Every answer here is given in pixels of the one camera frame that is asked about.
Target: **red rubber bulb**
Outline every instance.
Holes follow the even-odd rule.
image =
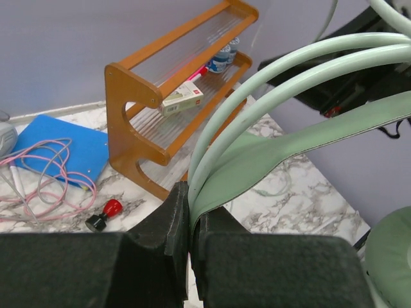
[[[116,199],[111,199],[109,200],[109,202],[106,203],[103,209],[103,213],[111,218],[120,213],[122,210],[123,206],[121,205],[121,203],[118,202]]]

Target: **marble countertop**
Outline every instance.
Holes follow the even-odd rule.
[[[105,107],[61,117],[96,130],[106,131]],[[251,133],[264,137],[284,134],[282,129],[268,115],[249,129]],[[8,178],[11,174],[6,167],[0,168]],[[37,184],[38,176],[20,169],[25,189],[30,190]],[[284,194],[276,194],[288,185]],[[105,202],[111,198],[119,200],[124,211],[109,221],[106,232],[125,231],[138,224],[160,204],[161,200],[146,192],[124,176],[107,166],[98,183],[98,195],[94,205],[79,215],[59,221],[43,222],[36,227],[32,222],[1,222],[0,232],[89,232],[84,221],[95,212],[100,212]],[[2,196],[12,196],[12,190],[0,180]],[[89,201],[90,193],[80,188],[70,187],[67,199],[75,204]],[[38,200],[30,202],[36,212],[43,205]],[[0,202],[2,215],[21,214],[21,206]],[[253,189],[226,205],[232,215],[251,232],[282,234],[324,234],[343,237],[355,244],[369,226],[324,178],[320,171],[305,156],[299,155],[275,168]],[[65,213],[69,208],[58,209]],[[186,307],[202,307],[198,301],[193,272],[189,273],[189,301]]]

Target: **black strap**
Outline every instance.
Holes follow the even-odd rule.
[[[395,135],[390,133],[385,127],[379,127],[377,129],[379,131],[383,132],[385,135],[387,135],[391,139],[399,139],[401,137],[401,135],[399,134],[398,129],[399,129],[399,126],[401,125],[401,123],[403,121],[404,120],[400,120],[400,121],[397,122],[397,124],[396,124],[396,134]],[[409,125],[411,125],[411,118],[408,118],[407,121],[408,121]]]

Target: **black device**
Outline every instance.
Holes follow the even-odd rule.
[[[1,234],[1,307],[182,308],[188,253],[206,308],[371,308],[343,239],[250,234],[224,208],[189,233],[186,182],[125,233]]]
[[[403,14],[407,15],[408,12],[403,10]],[[372,8],[367,8],[358,17],[325,39],[364,32],[395,32],[395,30],[382,20]],[[317,57],[272,78],[268,84],[278,86],[312,67],[359,50],[352,49]],[[258,70],[261,70],[282,56],[262,61]],[[367,102],[376,101],[408,90],[411,90],[411,67],[409,64],[392,64],[372,67],[334,78],[302,92],[295,98],[325,117],[334,117],[362,106]],[[380,128],[380,130],[390,138],[399,138],[398,127],[396,133],[389,133],[385,128]]]

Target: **marble table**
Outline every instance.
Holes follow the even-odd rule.
[[[254,99],[249,97],[249,104]],[[96,130],[106,131],[105,107],[61,117]],[[249,129],[251,133],[274,138],[284,134],[282,129],[268,115]],[[8,178],[11,174],[6,167],[0,168]],[[32,190],[38,176],[20,170],[22,182],[27,191]],[[157,199],[124,176],[107,166],[98,183],[98,196],[94,205],[81,214],[60,221],[43,222],[40,227],[32,222],[1,222],[0,232],[89,232],[84,221],[95,212],[101,211],[111,198],[119,200],[124,211],[109,222],[106,232],[126,231],[138,224],[160,204]],[[0,180],[1,196],[12,196],[12,190]],[[68,200],[75,204],[89,201],[90,193],[80,188],[70,187]],[[32,200],[31,208],[36,212],[43,207],[38,200]],[[369,226],[324,178],[320,171],[305,155],[287,160],[275,168],[262,182],[245,194],[226,205],[232,215],[251,232],[278,234],[324,234],[342,237],[355,244],[368,231]],[[21,214],[21,206],[0,202],[2,215]],[[68,207],[58,211],[65,213]],[[195,278],[189,272],[189,301],[185,307],[202,307],[195,289]]]

